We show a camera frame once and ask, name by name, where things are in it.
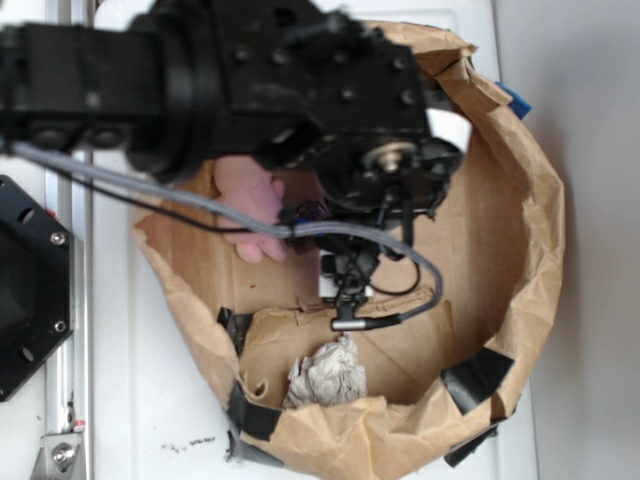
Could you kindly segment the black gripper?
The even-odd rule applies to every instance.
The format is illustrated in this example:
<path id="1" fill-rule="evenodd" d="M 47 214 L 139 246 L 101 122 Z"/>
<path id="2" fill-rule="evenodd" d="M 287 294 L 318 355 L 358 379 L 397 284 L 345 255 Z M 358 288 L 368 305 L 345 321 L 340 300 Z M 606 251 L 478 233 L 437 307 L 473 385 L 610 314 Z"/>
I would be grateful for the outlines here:
<path id="1" fill-rule="evenodd" d="M 210 152 L 312 171 L 341 213 L 433 215 L 465 145 L 412 50 L 308 1 L 215 1 L 222 79 Z"/>

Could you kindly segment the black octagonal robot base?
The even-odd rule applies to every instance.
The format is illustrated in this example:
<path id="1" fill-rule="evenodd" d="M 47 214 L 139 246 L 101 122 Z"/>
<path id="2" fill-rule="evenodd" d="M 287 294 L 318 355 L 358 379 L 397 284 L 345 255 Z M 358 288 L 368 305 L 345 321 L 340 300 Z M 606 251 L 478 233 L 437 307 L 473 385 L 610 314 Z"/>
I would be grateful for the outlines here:
<path id="1" fill-rule="evenodd" d="M 67 335 L 69 252 L 51 242 L 68 231 L 13 179 L 1 177 L 1 400 L 10 400 Z"/>

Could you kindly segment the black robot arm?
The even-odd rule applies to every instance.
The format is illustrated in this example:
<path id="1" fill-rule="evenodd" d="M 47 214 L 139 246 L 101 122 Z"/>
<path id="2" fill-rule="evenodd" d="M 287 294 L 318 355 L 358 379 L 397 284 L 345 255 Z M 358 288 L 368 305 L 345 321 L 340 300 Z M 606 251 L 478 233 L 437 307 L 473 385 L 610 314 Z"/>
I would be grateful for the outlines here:
<path id="1" fill-rule="evenodd" d="M 346 216 L 433 214 L 468 148 L 410 48 L 309 1 L 158 1 L 123 31 L 1 33 L 1 133 L 121 149 L 161 182 L 207 159 L 307 170 Z"/>

